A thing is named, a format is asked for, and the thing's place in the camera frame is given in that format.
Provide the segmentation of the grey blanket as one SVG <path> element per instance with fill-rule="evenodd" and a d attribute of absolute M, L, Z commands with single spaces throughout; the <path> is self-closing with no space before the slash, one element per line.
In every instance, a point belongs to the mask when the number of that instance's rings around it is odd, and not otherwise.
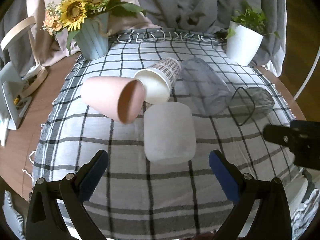
<path fill-rule="evenodd" d="M 251 64 L 280 76 L 285 59 L 286 0 L 138 0 L 155 25 L 198 33 L 216 33 L 229 27 L 236 11 L 246 5 L 264 12 L 267 35 Z"/>

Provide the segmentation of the clear square black-rimmed cup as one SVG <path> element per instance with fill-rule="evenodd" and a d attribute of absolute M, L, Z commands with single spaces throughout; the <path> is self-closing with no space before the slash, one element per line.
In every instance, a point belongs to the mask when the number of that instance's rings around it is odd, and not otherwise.
<path fill-rule="evenodd" d="M 267 115 L 275 106 L 273 96 L 264 88 L 239 87 L 228 106 L 231 117 L 237 126 L 243 126 L 249 120 Z"/>

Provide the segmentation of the green potted plant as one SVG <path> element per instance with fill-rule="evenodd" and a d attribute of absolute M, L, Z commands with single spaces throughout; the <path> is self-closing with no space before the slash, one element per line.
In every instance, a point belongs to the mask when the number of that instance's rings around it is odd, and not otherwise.
<path fill-rule="evenodd" d="M 277 31 L 272 33 L 268 33 L 266 31 L 267 17 L 262 9 L 253 8 L 247 2 L 243 2 L 241 6 L 244 7 L 244 11 L 236 10 L 236 14 L 231 16 L 231 22 L 234 22 L 237 26 L 243 26 L 255 31 L 260 35 L 267 36 L 273 34 L 275 37 L 280 39 L 280 35 Z M 221 39 L 229 39 L 236 35 L 235 27 L 229 27 L 227 30 L 213 29 L 210 33 L 216 33 L 216 35 Z"/>

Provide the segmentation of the white plastic appliance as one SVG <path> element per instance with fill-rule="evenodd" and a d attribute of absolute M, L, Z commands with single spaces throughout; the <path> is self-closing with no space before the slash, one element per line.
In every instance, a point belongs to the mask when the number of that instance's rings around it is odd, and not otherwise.
<path fill-rule="evenodd" d="M 25 81 L 20 77 L 12 62 L 1 69 L 1 146 L 5 147 L 9 130 L 17 130 L 31 103 L 32 97 L 22 99 L 22 108 L 17 109 L 14 101 L 22 93 Z"/>

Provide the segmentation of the checkered tablecloth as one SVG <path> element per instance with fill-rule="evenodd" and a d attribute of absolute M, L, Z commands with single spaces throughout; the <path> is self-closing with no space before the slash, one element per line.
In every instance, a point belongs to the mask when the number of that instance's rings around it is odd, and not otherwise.
<path fill-rule="evenodd" d="M 164 106 L 143 105 L 131 124 L 122 124 L 89 107 L 81 97 L 90 77 L 134 77 L 165 58 L 197 57 L 227 85 L 261 88 L 274 100 L 263 115 L 235 122 L 225 109 L 202 114 L 175 82 Z M 111 40 L 108 54 L 93 61 L 79 57 L 53 102 L 33 162 L 33 178 L 57 181 L 88 163 L 98 150 L 108 153 L 108 169 L 84 206 L 101 233 L 112 239 L 177 239 L 216 230 L 233 203 L 209 165 L 219 150 L 241 172 L 255 179 L 279 178 L 288 185 L 302 174 L 287 148 L 266 142 L 268 124 L 288 126 L 287 103 L 257 69 L 232 62 L 212 37 L 182 31 L 132 30 Z"/>

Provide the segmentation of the light blue flower pot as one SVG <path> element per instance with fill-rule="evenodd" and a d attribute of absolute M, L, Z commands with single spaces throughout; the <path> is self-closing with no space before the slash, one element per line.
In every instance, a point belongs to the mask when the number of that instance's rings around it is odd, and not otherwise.
<path fill-rule="evenodd" d="M 92 61 L 108 52 L 108 12 L 85 19 L 74 40 L 86 60 Z"/>

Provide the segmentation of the white frosted cup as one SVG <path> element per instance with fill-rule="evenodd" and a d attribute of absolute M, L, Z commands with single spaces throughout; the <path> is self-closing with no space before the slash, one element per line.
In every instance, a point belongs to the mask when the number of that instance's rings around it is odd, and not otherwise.
<path fill-rule="evenodd" d="M 159 165 L 193 159 L 196 134 L 191 109 L 179 102 L 149 107 L 144 113 L 144 152 L 149 162 Z"/>

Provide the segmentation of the plaid paper cup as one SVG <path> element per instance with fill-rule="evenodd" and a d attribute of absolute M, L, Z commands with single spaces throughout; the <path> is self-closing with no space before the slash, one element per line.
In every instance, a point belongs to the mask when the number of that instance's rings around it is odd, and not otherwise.
<path fill-rule="evenodd" d="M 181 69 L 176 59 L 168 57 L 136 72 L 135 79 L 144 86 L 144 101 L 151 105 L 167 102 Z"/>

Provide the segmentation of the white plant pot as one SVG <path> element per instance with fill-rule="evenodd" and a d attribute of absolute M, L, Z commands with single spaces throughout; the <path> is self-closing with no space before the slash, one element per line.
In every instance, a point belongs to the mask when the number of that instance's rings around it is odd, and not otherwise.
<path fill-rule="evenodd" d="M 241 66 L 247 66 L 256 55 L 263 35 L 233 21 L 227 33 L 226 55 Z"/>

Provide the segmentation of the beige cloth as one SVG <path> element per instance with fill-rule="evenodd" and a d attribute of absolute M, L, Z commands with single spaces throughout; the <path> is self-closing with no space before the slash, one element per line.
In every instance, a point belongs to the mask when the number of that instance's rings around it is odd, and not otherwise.
<path fill-rule="evenodd" d="M 55 5 L 61 0 L 27 0 L 27 15 L 33 16 L 36 24 L 31 31 L 35 39 L 35 57 L 45 67 L 52 66 L 66 56 L 75 54 L 80 49 L 73 41 L 71 51 L 66 48 L 67 29 L 46 12 L 50 2 Z M 124 0 L 139 5 L 138 0 Z"/>

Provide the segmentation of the pink cup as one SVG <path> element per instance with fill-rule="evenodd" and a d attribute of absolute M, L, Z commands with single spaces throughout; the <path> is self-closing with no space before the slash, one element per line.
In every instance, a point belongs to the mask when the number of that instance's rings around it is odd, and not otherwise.
<path fill-rule="evenodd" d="M 145 98 L 141 81 L 128 77 L 90 77 L 83 82 L 80 92 L 85 104 L 122 124 L 134 122 Z"/>

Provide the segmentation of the clear plastic cup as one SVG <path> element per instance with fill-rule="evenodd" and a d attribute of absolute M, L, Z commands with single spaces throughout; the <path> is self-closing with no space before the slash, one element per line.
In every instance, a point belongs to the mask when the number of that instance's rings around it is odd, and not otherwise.
<path fill-rule="evenodd" d="M 231 103 L 233 94 L 225 81 L 203 59 L 183 61 L 181 78 L 199 114 L 215 116 Z"/>

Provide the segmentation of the sunflower bouquet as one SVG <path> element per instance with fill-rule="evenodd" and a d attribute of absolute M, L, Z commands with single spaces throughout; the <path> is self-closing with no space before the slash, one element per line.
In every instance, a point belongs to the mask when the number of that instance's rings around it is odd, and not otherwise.
<path fill-rule="evenodd" d="M 146 10 L 123 0 L 61 0 L 55 5 L 50 2 L 46 12 L 67 29 L 66 48 L 71 51 L 71 42 L 79 32 L 85 19 L 108 12 L 109 16 L 137 17 L 146 15 Z"/>

